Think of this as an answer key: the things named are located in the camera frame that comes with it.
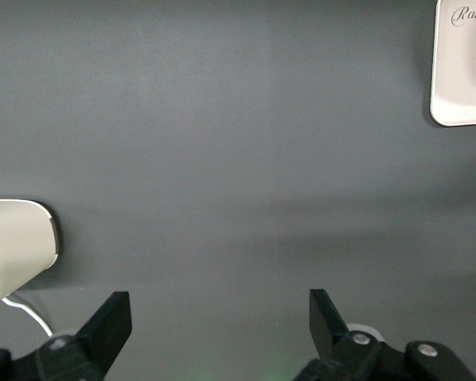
white container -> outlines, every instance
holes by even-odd
[[[431,112],[442,125],[476,125],[476,0],[439,0]]]
[[[52,215],[41,204],[0,199],[0,300],[58,257]]]

screw head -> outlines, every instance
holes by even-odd
[[[418,345],[418,351],[420,351],[421,354],[428,356],[428,357],[436,357],[437,356],[437,349],[432,347],[429,344],[420,344]]]
[[[57,337],[53,342],[49,345],[49,349],[52,351],[56,351],[60,348],[63,348],[67,341],[63,337]]]
[[[360,345],[368,345],[370,343],[370,339],[367,336],[365,336],[363,333],[354,334],[352,337],[352,340],[356,344],[360,344]]]

white cable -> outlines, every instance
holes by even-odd
[[[2,299],[2,301],[7,306],[11,306],[11,307],[15,307],[15,308],[21,308],[22,310],[24,310],[28,315],[30,315],[32,318],[34,318],[34,320],[37,323],[39,323],[39,325],[42,327],[42,329],[46,332],[46,334],[49,337],[53,336],[53,331],[52,331],[51,327],[48,325],[48,323],[46,323],[46,321],[44,321],[44,319],[42,317],[37,315],[30,307],[28,307],[28,306],[26,306],[25,304],[22,304],[22,303],[12,302],[8,298],[4,298],[4,299]]]

white object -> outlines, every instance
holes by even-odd
[[[376,328],[370,327],[369,325],[363,324],[356,324],[356,323],[349,323],[347,324],[347,329],[350,331],[361,331],[372,335],[377,339],[377,341],[384,342],[384,337]]]
[[[437,2],[431,98],[441,125],[476,125],[476,0]]]
[[[55,224],[46,208],[0,199],[0,300],[51,267],[57,252]]]
[[[19,308],[21,310],[24,310],[28,315],[30,315],[33,318],[33,320],[35,320],[40,325],[40,327],[46,332],[48,337],[53,336],[53,330],[51,329],[49,324],[42,317],[40,317],[37,314],[37,312],[32,310],[29,306],[27,306],[26,304],[23,304],[23,303],[13,302],[12,300],[9,300],[8,298],[3,298],[2,301],[7,306],[11,306],[11,307],[14,307],[14,308]]]

black robotic claw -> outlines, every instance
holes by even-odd
[[[413,341],[402,353],[369,333],[350,332],[325,290],[310,291],[310,332],[320,359],[294,381],[476,381],[444,345]]]
[[[102,381],[132,331],[128,292],[114,292],[74,335],[17,360],[0,349],[0,381]]]

